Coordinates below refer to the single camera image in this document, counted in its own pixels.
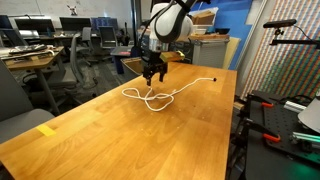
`wooden tabletop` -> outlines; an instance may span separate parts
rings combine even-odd
[[[34,61],[24,61],[19,63],[14,63],[11,65],[7,65],[10,71],[17,70],[30,70],[30,69],[43,69],[51,65],[51,63],[55,60],[55,58],[62,52],[63,46],[57,47],[54,51],[54,56],[42,58]]]
[[[0,145],[0,160],[15,179],[225,179],[236,72],[169,63],[164,82],[152,79],[154,93],[175,95],[160,112],[121,94],[138,77]],[[151,102],[159,107],[167,100]]]

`desk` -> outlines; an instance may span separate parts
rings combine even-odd
[[[59,57],[62,50],[63,50],[63,47],[58,47],[55,50],[57,52],[52,57],[43,58],[43,59],[40,59],[37,61],[19,62],[19,63],[15,63],[15,64],[11,64],[11,65],[7,66],[10,71],[34,70],[37,75],[37,78],[39,79],[39,81],[42,85],[44,92],[47,95],[47,98],[48,98],[48,101],[49,101],[51,107],[53,108],[54,112],[57,114],[60,114],[60,111],[58,109],[58,106],[57,106],[52,94],[51,94],[51,91],[49,89],[49,86],[47,84],[47,81],[46,81],[41,69],[49,67],[52,64],[52,62],[56,59],[58,60],[59,69],[60,70],[63,69],[63,65],[62,65],[60,58],[57,58],[57,57]]]
[[[253,91],[253,94],[265,99],[269,97],[281,99],[281,96],[259,91]],[[251,103],[250,118],[257,123],[263,124],[263,113],[260,103],[254,101]],[[312,166],[298,159],[290,160],[284,153],[266,147],[261,137],[261,133],[249,131],[246,160],[246,178],[248,180],[319,179],[319,167]]]
[[[125,97],[148,92],[143,77],[129,81],[0,145],[0,160],[16,179],[225,179],[236,71],[169,63],[155,93],[171,93],[199,77],[161,112]],[[150,102],[152,107],[164,101]]]
[[[131,48],[132,47],[130,47],[130,46],[117,46],[110,53],[110,55],[112,56],[113,62],[116,66],[118,74],[124,73],[121,59],[130,57]]]

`white cable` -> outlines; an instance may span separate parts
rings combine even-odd
[[[184,87],[181,88],[180,90],[174,91],[174,92],[171,93],[171,94],[159,93],[159,94],[156,94],[155,96],[149,97],[149,94],[152,92],[152,88],[151,88],[151,87],[149,87],[149,91],[148,91],[148,93],[146,94],[145,97],[141,97],[141,96],[140,96],[139,90],[138,90],[137,88],[126,88],[126,89],[122,90],[122,94],[123,94],[124,96],[130,97],[130,98],[135,98],[135,99],[143,100],[143,101],[146,103],[147,107],[148,107],[150,110],[152,110],[152,111],[161,111],[161,110],[165,109],[169,104],[171,104],[171,103],[173,102],[173,100],[174,100],[173,95],[178,94],[179,92],[183,91],[183,90],[186,89],[187,87],[195,84],[197,81],[200,81],[200,80],[215,81],[216,79],[215,79],[215,78],[198,78],[198,79],[194,80],[192,83],[187,84],[186,86],[184,86]],[[126,93],[125,93],[126,91],[135,91],[135,92],[137,93],[137,95],[136,95],[136,96],[133,96],[133,95],[126,94]],[[165,98],[171,98],[171,100],[170,100],[167,104],[165,104],[163,107],[158,108],[158,109],[154,109],[154,108],[150,107],[148,101],[152,101],[152,100],[155,100],[155,99],[165,99]]]

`floor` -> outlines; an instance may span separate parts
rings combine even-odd
[[[102,59],[102,57],[93,57],[94,59]],[[70,66],[70,63],[67,62],[67,57],[62,57],[62,60],[65,62],[65,66]],[[86,90],[80,90],[79,93],[76,95],[77,99],[80,101],[87,102],[91,99],[93,99],[95,96],[99,96],[105,92],[108,92],[109,90],[123,84],[126,82],[126,77],[125,75],[117,74],[115,64],[111,62],[111,60],[104,60],[100,61],[99,63],[92,63],[92,67],[89,67],[86,65],[84,61],[81,61],[79,63],[82,72],[84,73],[85,78],[85,84],[86,86],[91,86],[93,84],[92,78],[96,78],[98,81],[97,86],[91,89],[86,89]],[[57,70],[56,66],[52,66],[49,70],[45,71],[52,71],[52,70]],[[23,77],[25,77],[27,74],[30,74],[32,72],[26,72],[26,71],[16,71],[13,72],[13,75],[17,79],[17,81],[24,86],[26,91],[30,91],[30,87],[25,86],[23,83]],[[53,94],[55,96],[61,96],[64,95],[64,92],[59,92],[59,91],[53,91]],[[32,92],[28,93],[30,100],[32,101],[34,107],[36,108],[43,108],[43,109],[48,109],[50,106],[48,102],[46,102],[44,97],[44,94],[42,92]],[[64,103],[59,107],[61,113],[67,112],[71,110],[72,108],[76,107],[75,104],[69,102],[69,103]],[[235,130],[235,127],[238,123],[238,117],[236,116],[238,114],[238,110],[234,108],[233,112],[233,117],[232,117],[232,129],[231,131],[233,132]],[[233,168],[232,173],[230,175],[230,179],[238,179],[244,165],[243,162],[240,162],[236,164],[235,168]],[[1,173],[0,170],[0,180],[6,180],[10,179],[10,176],[6,176],[6,173]]]

